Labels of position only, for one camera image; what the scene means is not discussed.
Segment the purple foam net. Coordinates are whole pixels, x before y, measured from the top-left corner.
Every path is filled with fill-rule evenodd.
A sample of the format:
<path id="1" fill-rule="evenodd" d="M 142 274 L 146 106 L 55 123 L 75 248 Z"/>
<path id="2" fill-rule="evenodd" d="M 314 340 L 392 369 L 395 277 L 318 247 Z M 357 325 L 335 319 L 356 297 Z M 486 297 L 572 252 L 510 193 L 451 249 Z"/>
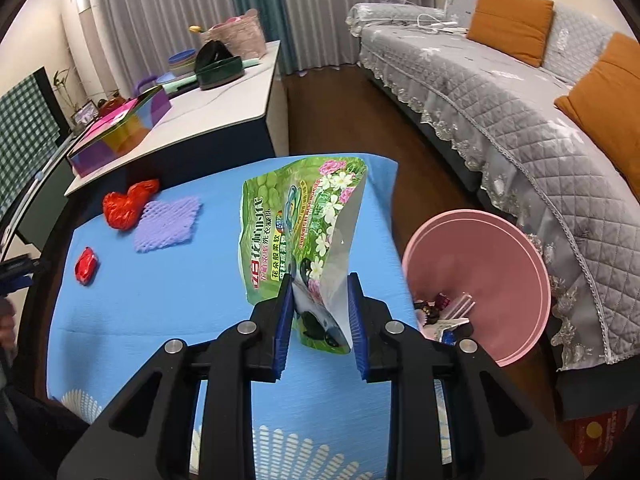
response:
<path id="1" fill-rule="evenodd" d="M 134 251 L 144 254 L 189 243 L 201 206 L 201 201 L 195 196 L 147 203 L 134 229 Z"/>

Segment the pink woven basket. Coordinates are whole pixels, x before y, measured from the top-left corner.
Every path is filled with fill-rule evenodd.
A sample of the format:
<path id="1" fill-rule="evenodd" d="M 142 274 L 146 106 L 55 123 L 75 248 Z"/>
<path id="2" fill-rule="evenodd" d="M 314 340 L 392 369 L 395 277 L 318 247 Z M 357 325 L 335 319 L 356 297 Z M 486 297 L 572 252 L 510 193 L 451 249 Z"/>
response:
<path id="1" fill-rule="evenodd" d="M 267 54 L 267 46 L 259 14 L 250 9 L 244 14 L 228 18 L 200 35 L 201 43 L 220 41 L 233 54 L 242 60 L 262 58 Z"/>

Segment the orange cushion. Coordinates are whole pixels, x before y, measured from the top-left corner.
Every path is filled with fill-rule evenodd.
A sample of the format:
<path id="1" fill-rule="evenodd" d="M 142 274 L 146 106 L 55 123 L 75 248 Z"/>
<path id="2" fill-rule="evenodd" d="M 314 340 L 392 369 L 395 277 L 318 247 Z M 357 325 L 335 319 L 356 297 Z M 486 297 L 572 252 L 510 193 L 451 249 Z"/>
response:
<path id="1" fill-rule="evenodd" d="M 620 32 L 555 107 L 600 148 L 639 193 L 639 43 Z"/>
<path id="2" fill-rule="evenodd" d="M 552 0 L 476 0 L 466 38 L 538 68 L 553 15 Z"/>

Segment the grey quilted sofa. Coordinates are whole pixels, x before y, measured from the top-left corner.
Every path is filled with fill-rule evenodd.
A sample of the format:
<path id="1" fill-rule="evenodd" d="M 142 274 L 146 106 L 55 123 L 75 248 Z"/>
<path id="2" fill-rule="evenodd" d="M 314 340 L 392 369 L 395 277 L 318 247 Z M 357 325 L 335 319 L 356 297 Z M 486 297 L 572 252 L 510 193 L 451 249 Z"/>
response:
<path id="1" fill-rule="evenodd" d="M 465 36 L 476 0 L 440 9 L 358 3 L 346 18 L 359 63 L 478 172 L 546 263 L 558 303 L 552 344 L 567 370 L 639 352 L 639 204 L 597 145 L 554 105 L 613 35 L 557 4 L 544 60 L 529 66 Z"/>

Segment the blue table cloth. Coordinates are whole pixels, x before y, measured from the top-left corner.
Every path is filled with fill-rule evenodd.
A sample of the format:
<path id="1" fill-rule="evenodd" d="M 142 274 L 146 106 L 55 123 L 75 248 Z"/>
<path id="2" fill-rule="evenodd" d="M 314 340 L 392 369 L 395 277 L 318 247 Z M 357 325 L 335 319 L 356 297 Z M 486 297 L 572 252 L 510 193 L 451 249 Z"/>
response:
<path id="1" fill-rule="evenodd" d="M 186 244 L 139 254 L 102 218 L 77 228 L 67 258 L 93 249 L 92 284 L 66 269 L 53 311 L 47 392 L 85 420 L 168 339 L 206 341 L 250 315 L 238 257 L 245 180 L 280 159 L 213 174 L 162 193 L 201 201 Z M 282 378 L 253 389 L 259 478 L 382 479 L 390 434 L 390 386 L 364 382 L 350 356 L 293 341 Z"/>

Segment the small red wrapper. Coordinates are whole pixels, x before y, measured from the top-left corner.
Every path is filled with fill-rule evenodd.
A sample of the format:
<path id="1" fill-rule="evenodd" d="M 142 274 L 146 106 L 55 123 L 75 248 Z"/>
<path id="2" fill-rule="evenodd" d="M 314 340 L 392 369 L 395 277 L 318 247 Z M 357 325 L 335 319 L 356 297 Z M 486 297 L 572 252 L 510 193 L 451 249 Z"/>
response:
<path id="1" fill-rule="evenodd" d="M 96 270 L 98 270 L 99 264 L 99 258 L 93 249 L 86 247 L 78 257 L 74 267 L 74 274 L 78 283 L 84 286 L 89 285 L 94 278 L 94 274 L 96 274 Z"/>

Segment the green snack bag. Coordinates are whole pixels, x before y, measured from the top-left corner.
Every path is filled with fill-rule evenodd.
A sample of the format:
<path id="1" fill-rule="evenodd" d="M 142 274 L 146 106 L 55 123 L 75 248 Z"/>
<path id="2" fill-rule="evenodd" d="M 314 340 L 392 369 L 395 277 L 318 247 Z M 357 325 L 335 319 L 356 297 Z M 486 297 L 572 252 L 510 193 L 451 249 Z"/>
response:
<path id="1" fill-rule="evenodd" d="M 294 326 L 307 347 L 352 350 L 349 253 L 368 177 L 356 156 L 311 156 L 245 180 L 239 262 L 250 304 L 292 278 Z"/>

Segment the near orange cushion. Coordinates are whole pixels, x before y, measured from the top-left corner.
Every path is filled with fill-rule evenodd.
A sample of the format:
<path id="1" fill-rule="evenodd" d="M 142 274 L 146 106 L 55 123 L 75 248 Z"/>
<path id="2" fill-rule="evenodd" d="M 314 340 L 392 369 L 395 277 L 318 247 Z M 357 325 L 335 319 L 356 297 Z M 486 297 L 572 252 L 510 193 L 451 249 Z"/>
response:
<path id="1" fill-rule="evenodd" d="M 600 148 L 639 193 L 639 43 L 620 32 L 555 107 Z"/>

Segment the stacked plastic bowls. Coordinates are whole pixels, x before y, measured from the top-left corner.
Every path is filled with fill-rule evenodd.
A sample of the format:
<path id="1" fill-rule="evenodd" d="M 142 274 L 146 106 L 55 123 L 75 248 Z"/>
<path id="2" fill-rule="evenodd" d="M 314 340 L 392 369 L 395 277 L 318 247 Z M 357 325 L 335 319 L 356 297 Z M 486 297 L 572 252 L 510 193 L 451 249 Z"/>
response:
<path id="1" fill-rule="evenodd" d="M 175 76 L 180 77 L 194 72 L 194 64 L 196 58 L 195 49 L 186 49 L 171 55 L 168 58 L 169 71 Z"/>

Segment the small photo frame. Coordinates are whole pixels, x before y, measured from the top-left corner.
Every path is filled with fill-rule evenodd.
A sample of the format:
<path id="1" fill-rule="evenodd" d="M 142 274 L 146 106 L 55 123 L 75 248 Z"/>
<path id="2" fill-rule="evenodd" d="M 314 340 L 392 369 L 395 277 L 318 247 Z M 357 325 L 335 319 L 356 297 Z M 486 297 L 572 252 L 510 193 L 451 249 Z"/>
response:
<path id="1" fill-rule="evenodd" d="M 72 116 L 72 122 L 75 127 L 86 128 L 99 117 L 99 109 L 93 100 L 88 100 L 85 104 Z"/>

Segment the white air conditioner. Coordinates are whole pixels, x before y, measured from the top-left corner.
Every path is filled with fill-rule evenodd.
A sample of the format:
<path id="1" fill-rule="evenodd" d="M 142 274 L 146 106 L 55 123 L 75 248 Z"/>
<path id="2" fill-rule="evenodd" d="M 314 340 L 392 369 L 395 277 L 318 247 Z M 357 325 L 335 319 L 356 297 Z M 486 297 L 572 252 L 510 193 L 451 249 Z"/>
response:
<path id="1" fill-rule="evenodd" d="M 94 102 L 125 92 L 125 81 L 100 0 L 62 0 L 62 22 L 76 73 Z"/>

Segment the colourful gift box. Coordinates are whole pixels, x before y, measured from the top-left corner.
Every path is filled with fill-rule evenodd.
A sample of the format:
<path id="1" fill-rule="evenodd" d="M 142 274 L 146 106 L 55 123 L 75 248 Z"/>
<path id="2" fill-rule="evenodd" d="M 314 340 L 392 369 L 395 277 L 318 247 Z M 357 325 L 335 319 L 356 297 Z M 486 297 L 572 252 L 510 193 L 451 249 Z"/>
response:
<path id="1" fill-rule="evenodd" d="M 155 86 L 99 119 L 67 155 L 74 173 L 85 177 L 131 152 L 170 108 L 164 88 Z"/>

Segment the white coffee table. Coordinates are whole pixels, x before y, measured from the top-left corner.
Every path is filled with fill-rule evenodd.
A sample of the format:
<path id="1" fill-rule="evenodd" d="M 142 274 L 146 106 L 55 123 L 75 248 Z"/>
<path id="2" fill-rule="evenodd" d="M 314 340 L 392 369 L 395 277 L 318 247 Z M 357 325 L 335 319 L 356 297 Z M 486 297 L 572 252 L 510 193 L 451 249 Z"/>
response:
<path id="1" fill-rule="evenodd" d="M 267 54 L 240 79 L 172 99 L 171 109 L 136 148 L 75 178 L 65 194 L 114 177 L 127 182 L 165 177 L 175 185 L 290 154 L 280 57 L 280 41 L 270 41 Z"/>

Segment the far orange cushion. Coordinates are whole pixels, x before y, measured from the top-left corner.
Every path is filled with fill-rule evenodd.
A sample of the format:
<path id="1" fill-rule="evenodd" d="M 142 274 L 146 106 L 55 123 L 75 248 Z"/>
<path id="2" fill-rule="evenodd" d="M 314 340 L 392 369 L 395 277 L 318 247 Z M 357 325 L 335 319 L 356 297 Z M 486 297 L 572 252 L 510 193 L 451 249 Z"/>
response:
<path id="1" fill-rule="evenodd" d="M 552 0 L 476 0 L 466 38 L 538 68 L 553 15 Z"/>

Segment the red box under sofa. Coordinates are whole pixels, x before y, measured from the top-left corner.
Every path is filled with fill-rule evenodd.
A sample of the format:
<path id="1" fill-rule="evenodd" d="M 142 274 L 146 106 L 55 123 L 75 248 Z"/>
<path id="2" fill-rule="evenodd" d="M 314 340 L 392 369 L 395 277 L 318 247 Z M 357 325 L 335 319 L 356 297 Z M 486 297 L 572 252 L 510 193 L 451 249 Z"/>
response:
<path id="1" fill-rule="evenodd" d="M 582 466 L 598 466 L 622 437 L 633 408 L 560 422 L 560 434 Z"/>

